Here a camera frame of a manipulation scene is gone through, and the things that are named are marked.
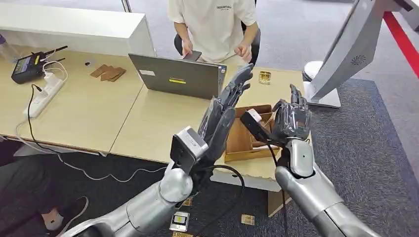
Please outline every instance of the laptop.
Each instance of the laptop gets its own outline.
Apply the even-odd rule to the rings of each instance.
[[[227,66],[128,54],[146,87],[204,99],[222,90]]]

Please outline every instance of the power strip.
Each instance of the power strip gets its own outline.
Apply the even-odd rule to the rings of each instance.
[[[42,96],[38,94],[32,100],[31,107],[29,110],[29,116],[33,119],[38,117],[38,115],[44,110],[44,108],[48,105],[48,103],[53,99],[53,97],[64,85],[64,81],[58,79],[54,74],[49,76],[49,78],[45,78],[45,80],[47,81],[47,84],[44,88],[42,88],[42,90],[48,93],[48,95]],[[26,107],[26,109],[23,111],[23,114],[26,116],[28,115],[28,107]]]

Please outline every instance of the chair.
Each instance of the chair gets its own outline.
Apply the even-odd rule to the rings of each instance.
[[[246,30],[246,25],[242,22],[242,29],[243,34]],[[251,43],[251,60],[250,62],[253,64],[256,64],[257,57],[259,56],[259,45],[260,45],[260,29],[257,30],[256,37],[254,38],[253,42]],[[182,55],[182,38],[179,34],[176,34],[174,37],[174,47],[179,52],[180,55]]]

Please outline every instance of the smartphone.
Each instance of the smartphone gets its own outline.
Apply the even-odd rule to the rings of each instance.
[[[199,51],[192,50],[192,53],[188,53],[185,57],[183,57],[183,60],[196,61],[201,56],[201,54],[202,53]]]

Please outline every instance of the hand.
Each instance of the hand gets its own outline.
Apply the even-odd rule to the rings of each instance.
[[[234,52],[246,60],[250,55],[250,46],[241,43],[234,49]]]
[[[182,55],[185,57],[187,54],[192,53],[193,44],[190,40],[183,41],[183,49],[182,49]]]

